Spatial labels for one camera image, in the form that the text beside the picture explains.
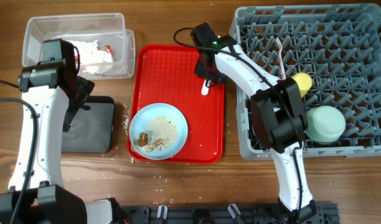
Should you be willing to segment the white plastic fork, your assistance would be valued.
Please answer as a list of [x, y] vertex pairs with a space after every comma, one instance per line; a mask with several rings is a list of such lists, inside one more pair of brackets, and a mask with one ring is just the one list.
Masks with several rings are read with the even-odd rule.
[[203, 96], [207, 96], [210, 88], [210, 80], [204, 80], [204, 84], [202, 85], [201, 94]]

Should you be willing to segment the white napkin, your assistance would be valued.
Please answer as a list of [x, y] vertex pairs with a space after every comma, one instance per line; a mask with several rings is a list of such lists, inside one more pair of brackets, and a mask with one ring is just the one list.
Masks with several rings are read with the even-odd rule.
[[113, 49], [109, 45], [99, 46], [98, 41], [69, 41], [74, 50], [76, 65], [83, 73], [105, 73], [113, 68]]

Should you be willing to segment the white plastic spoon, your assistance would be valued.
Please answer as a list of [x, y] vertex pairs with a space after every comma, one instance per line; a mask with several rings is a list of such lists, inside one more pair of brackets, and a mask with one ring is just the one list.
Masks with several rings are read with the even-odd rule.
[[279, 38], [276, 38], [275, 42], [278, 46], [278, 58], [280, 60], [281, 79], [285, 80], [286, 79], [286, 72], [285, 72], [285, 66], [284, 66], [283, 57], [282, 57], [283, 46], [282, 46], [282, 43], [281, 43]]

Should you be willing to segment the brown food scrap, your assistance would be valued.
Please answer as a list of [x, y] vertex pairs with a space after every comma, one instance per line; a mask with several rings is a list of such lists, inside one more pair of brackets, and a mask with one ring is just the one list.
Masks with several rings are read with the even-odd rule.
[[148, 144], [148, 134], [147, 133], [140, 133], [139, 137], [134, 140], [134, 143], [136, 146], [143, 147]]

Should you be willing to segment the light blue plate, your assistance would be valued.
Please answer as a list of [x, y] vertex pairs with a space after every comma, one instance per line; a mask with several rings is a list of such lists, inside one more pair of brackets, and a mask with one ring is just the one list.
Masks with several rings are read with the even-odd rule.
[[[148, 134], [148, 144], [136, 146], [140, 133]], [[185, 145], [188, 125], [184, 115], [174, 106], [153, 103], [140, 109], [129, 126], [131, 152], [150, 160], [164, 160], [175, 156]]]

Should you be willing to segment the yellow plastic cup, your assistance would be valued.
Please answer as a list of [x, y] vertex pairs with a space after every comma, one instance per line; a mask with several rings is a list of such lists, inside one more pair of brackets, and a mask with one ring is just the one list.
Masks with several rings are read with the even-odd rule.
[[312, 87], [313, 80], [307, 73], [297, 73], [292, 76], [297, 83], [301, 97], [303, 97]]

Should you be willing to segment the mint green bowl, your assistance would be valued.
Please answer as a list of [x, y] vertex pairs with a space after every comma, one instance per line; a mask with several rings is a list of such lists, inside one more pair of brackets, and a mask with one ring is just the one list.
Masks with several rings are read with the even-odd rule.
[[319, 106], [306, 113], [308, 138], [319, 144], [331, 144], [338, 140], [346, 128], [344, 115], [335, 107]]

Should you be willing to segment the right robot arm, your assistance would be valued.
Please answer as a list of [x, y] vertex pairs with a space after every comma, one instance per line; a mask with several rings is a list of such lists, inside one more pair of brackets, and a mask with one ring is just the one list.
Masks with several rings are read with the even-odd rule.
[[269, 150], [280, 183], [279, 204], [284, 223], [302, 223], [315, 215], [303, 164], [304, 131], [308, 121], [299, 86], [280, 79], [247, 56], [230, 35], [219, 37], [208, 23], [190, 30], [199, 58], [194, 72], [211, 88], [226, 78], [250, 99], [252, 130]]

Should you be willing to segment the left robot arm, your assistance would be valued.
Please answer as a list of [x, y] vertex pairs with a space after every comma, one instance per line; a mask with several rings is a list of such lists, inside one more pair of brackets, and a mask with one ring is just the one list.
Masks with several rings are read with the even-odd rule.
[[115, 198], [84, 202], [65, 189], [61, 152], [109, 149], [115, 103], [94, 96], [94, 83], [79, 75], [72, 43], [46, 40], [43, 59], [25, 67], [17, 88], [23, 124], [16, 167], [0, 194], [1, 223], [126, 223]]

